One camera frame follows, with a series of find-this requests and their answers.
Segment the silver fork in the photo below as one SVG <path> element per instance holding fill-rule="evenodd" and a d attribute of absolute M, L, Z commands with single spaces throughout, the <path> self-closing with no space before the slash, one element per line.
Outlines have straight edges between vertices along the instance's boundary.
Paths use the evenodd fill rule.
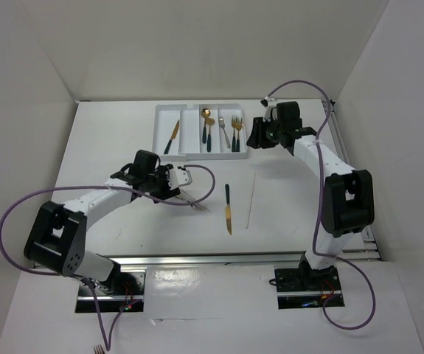
<path fill-rule="evenodd" d="M 219 123 L 219 128 L 223 132 L 223 136 L 224 136 L 224 139 L 225 139 L 226 147 L 228 149 L 230 149 L 231 148 L 231 142 L 230 142 L 229 136 L 228 136 L 228 134 L 226 132 L 226 123 L 225 123 L 225 119 L 223 118 L 223 116 L 219 116 L 218 123 Z"/>
<path fill-rule="evenodd" d="M 201 212 L 210 212 L 210 209 L 206 205 L 202 203 L 196 203 L 194 198 L 191 198 L 187 195 L 177 195 L 176 198 L 186 203 L 187 202 L 192 203 L 191 207 L 194 210 L 201 211 Z"/>

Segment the gold fork green handle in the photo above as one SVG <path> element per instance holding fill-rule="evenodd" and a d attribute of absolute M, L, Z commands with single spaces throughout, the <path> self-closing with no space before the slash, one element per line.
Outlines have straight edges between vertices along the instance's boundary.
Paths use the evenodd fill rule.
<path fill-rule="evenodd" d="M 232 128 L 233 128 L 232 152 L 237 152 L 236 123 L 237 123 L 237 117 L 235 115 L 233 115 L 232 116 Z"/>
<path fill-rule="evenodd" d="M 243 118 L 237 117 L 235 119 L 235 129 L 237 131 L 236 133 L 236 142 L 235 142 L 235 151 L 240 152 L 240 131 L 243 127 Z"/>

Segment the gold knife green handle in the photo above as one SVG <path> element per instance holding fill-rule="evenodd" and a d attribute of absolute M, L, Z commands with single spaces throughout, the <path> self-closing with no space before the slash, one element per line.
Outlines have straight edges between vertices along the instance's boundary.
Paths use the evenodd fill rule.
<path fill-rule="evenodd" d="M 164 149 L 164 155 L 167 155 L 169 153 L 173 140 L 177 137 L 179 126 L 180 126 L 180 120 L 178 120 L 175 124 L 173 132 L 171 133 L 170 139 L 166 145 L 166 148 Z"/>
<path fill-rule="evenodd" d="M 225 184 L 225 193 L 226 193 L 226 228 L 228 233 L 232 235 L 232 217 L 231 217 L 229 184 Z"/>

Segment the gold spoon green handle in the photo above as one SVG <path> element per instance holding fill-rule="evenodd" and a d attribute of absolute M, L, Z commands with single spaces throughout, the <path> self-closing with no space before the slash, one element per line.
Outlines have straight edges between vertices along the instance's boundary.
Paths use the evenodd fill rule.
<path fill-rule="evenodd" d="M 211 130 L 212 130 L 212 126 L 215 124 L 215 120 L 213 118 L 207 118 L 206 119 L 206 124 L 207 124 L 207 127 L 208 127 L 207 140 L 206 140 L 206 151 L 208 153 L 210 153 L 211 150 L 212 150 L 212 135 L 211 135 Z"/>
<path fill-rule="evenodd" d="M 201 117 L 204 119 L 204 125 L 202 129 L 202 137 L 201 137 L 201 141 L 203 144 L 206 144 L 206 141 L 207 141 L 206 127 L 207 127 L 207 120 L 209 119 L 210 114 L 211 112 L 208 108 L 201 109 Z"/>

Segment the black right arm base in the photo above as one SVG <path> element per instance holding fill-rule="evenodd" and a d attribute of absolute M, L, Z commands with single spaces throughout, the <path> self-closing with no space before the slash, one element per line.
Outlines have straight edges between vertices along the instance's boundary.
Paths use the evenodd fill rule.
<path fill-rule="evenodd" d="M 278 268 L 269 284 L 278 292 L 340 291 L 341 283 L 335 266 L 323 270 L 312 269 L 306 260 L 297 268 Z"/>

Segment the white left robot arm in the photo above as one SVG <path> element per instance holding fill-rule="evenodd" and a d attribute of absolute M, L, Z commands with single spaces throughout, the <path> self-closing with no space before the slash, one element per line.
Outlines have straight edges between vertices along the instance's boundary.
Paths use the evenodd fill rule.
<path fill-rule="evenodd" d="M 38 210 L 24 247 L 24 256 L 64 277 L 85 277 L 104 294 L 125 294 L 135 279 L 121 271 L 119 263 L 86 250 L 87 231 L 115 209 L 140 193 L 161 201 L 179 195 L 190 184 L 183 167 L 162 165 L 155 153 L 139 150 L 133 162 L 113 173 L 103 190 L 92 190 L 71 201 L 47 201 Z"/>

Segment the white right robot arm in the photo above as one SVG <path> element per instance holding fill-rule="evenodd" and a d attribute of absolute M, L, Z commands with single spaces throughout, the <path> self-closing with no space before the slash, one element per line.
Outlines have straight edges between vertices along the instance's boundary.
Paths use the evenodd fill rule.
<path fill-rule="evenodd" d="M 295 101 L 262 100 L 265 113 L 253 119 L 246 144 L 253 149 L 282 146 L 319 178 L 319 206 L 311 247 L 302 255 L 296 286 L 314 291 L 330 280 L 335 262 L 353 235 L 375 219 L 373 181 L 368 170 L 343 162 L 320 139 L 320 131 L 305 127 Z"/>

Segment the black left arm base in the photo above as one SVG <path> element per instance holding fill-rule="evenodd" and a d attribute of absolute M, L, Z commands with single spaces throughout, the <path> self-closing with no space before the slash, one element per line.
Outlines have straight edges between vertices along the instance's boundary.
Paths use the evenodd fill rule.
<path fill-rule="evenodd" d="M 131 273 L 121 270 L 120 265 L 115 265 L 106 280 L 100 281 L 92 278 L 82 280 L 84 285 L 94 290 L 99 289 L 106 295 L 126 296 L 133 298 L 142 295 L 144 289 L 138 279 Z"/>

